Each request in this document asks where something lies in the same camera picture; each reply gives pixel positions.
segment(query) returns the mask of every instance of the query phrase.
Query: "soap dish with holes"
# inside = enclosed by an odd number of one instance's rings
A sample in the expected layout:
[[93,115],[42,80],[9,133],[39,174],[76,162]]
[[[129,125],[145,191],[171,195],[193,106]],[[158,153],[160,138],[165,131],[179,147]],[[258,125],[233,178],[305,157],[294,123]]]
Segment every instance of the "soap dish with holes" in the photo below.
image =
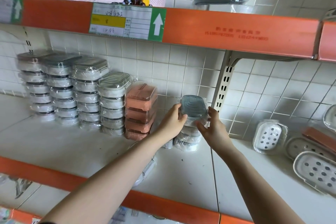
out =
[[304,151],[294,160],[293,168],[305,183],[336,197],[336,162],[316,152]]
[[336,161],[336,156],[327,148],[305,137],[292,137],[285,145],[285,152],[292,160],[294,160],[297,155],[304,151],[312,151],[320,154],[321,156],[325,156],[333,161]]
[[333,131],[336,131],[336,105],[328,108],[323,116],[323,123]]
[[278,120],[262,120],[259,122],[254,138],[254,149],[263,154],[277,154],[284,145],[288,128]]

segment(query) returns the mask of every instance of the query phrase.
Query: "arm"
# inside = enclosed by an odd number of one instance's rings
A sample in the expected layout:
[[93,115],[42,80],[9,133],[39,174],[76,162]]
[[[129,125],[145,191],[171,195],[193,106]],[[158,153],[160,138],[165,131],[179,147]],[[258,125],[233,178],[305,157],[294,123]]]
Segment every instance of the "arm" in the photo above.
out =
[[197,127],[210,147],[224,160],[237,183],[255,224],[305,224],[234,147],[218,112],[209,107],[209,128]]
[[187,116],[178,118],[174,105],[153,134],[91,176],[56,205],[41,222],[55,224],[108,223],[155,152],[182,129]]

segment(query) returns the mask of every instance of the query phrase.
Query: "hand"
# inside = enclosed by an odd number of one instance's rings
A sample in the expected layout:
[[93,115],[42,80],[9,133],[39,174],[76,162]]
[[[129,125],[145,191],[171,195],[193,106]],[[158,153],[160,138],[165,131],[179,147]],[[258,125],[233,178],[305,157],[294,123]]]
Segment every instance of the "hand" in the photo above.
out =
[[224,150],[229,152],[235,150],[229,134],[226,132],[225,125],[219,120],[218,112],[209,106],[210,126],[205,128],[200,122],[196,122],[197,128],[207,141],[208,145],[217,152]]
[[173,107],[167,112],[163,120],[161,121],[159,127],[156,132],[160,135],[162,140],[164,141],[162,144],[165,144],[169,140],[173,139],[177,136],[178,133],[182,130],[183,125],[187,120],[187,115],[183,115],[179,119],[179,107],[181,104],[175,104]]

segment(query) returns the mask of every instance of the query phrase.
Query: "stack of gray lid containers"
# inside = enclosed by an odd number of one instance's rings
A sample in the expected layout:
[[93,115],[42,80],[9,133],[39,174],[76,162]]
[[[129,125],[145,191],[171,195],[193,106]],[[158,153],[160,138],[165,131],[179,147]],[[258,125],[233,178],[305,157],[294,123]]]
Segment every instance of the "stack of gray lid containers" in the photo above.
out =
[[84,57],[74,62],[72,77],[81,128],[100,128],[98,80],[108,72],[106,59]]
[[56,119],[62,125],[79,122],[70,74],[74,61],[81,58],[78,54],[65,52],[55,52],[43,58],[43,71],[47,75],[47,84],[56,108]]
[[195,151],[202,139],[195,122],[205,125],[208,121],[208,110],[203,98],[194,95],[183,96],[179,113],[181,116],[187,114],[188,118],[181,132],[175,137],[174,145],[183,151]]
[[111,72],[99,80],[102,131],[120,136],[125,131],[125,93],[132,84],[127,73]]
[[17,55],[17,67],[21,70],[20,77],[24,81],[27,94],[31,101],[31,109],[41,121],[55,120],[46,74],[42,71],[41,59],[50,55],[50,51],[25,52]]

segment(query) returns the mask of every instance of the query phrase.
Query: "stack of containers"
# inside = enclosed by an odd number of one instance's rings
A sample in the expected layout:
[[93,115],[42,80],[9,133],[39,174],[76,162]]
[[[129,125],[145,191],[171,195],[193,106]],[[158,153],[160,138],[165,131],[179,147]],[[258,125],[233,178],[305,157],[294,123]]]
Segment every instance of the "stack of containers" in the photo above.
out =
[[46,74],[42,72],[41,59],[50,55],[50,51],[25,52],[17,56],[17,67],[20,77],[28,92],[31,108],[41,121],[55,120],[54,107],[46,84]]
[[106,59],[84,57],[74,62],[72,77],[81,128],[100,128],[98,80],[108,72]]
[[199,121],[205,125],[208,121],[208,110],[203,98],[194,95],[183,96],[179,113],[181,116],[187,114],[188,118],[181,132],[175,137],[174,145],[183,151],[195,151],[202,138],[195,122]]
[[113,136],[120,136],[125,131],[125,93],[132,84],[132,77],[127,73],[111,72],[99,80],[100,115],[102,130]]
[[43,58],[43,71],[47,74],[47,83],[53,105],[56,107],[57,121],[62,125],[74,125],[79,122],[76,102],[73,99],[73,86],[70,73],[74,61],[81,59],[78,54],[57,52]]
[[133,84],[125,96],[125,137],[140,141],[149,134],[157,111],[157,88]]

